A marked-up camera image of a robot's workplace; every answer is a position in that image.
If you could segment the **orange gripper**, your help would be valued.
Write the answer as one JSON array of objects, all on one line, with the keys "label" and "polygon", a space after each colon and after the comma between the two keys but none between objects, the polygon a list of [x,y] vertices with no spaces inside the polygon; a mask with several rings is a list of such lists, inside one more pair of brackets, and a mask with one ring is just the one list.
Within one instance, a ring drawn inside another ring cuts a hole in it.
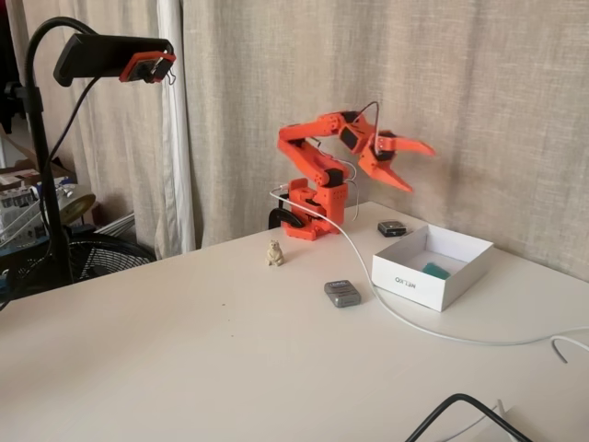
[{"label": "orange gripper", "polygon": [[390,167],[396,155],[395,150],[414,152],[425,156],[435,155],[433,148],[420,140],[396,136],[393,132],[384,130],[370,135],[360,153],[358,165],[373,180],[378,180],[404,192],[411,192],[412,187]]}]

